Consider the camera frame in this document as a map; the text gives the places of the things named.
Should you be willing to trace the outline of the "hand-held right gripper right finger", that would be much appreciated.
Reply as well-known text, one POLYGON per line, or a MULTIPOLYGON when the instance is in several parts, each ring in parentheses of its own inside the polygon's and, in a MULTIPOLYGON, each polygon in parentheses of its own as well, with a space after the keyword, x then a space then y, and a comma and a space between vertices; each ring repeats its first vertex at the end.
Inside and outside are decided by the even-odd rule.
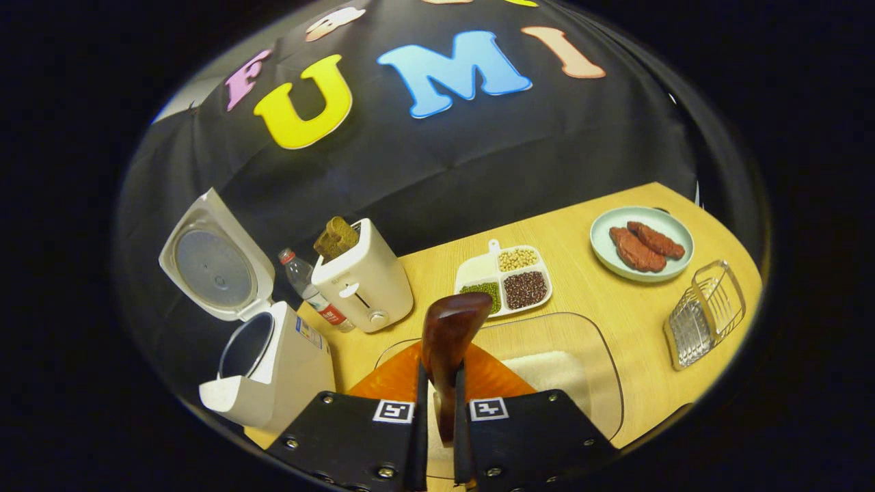
POLYGON ((475 491, 575 491, 619 451, 621 383, 604 346, 500 361, 472 345, 455 374, 454 473, 475 491))

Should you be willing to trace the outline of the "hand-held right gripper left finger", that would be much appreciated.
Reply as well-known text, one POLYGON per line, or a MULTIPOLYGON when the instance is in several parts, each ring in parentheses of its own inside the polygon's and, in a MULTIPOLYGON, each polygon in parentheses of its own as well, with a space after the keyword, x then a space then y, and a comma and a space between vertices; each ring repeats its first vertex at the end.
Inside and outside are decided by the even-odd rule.
POLYGON ((428 380, 414 364, 414 399, 319 392, 266 454, 316 491, 427 489, 428 380))

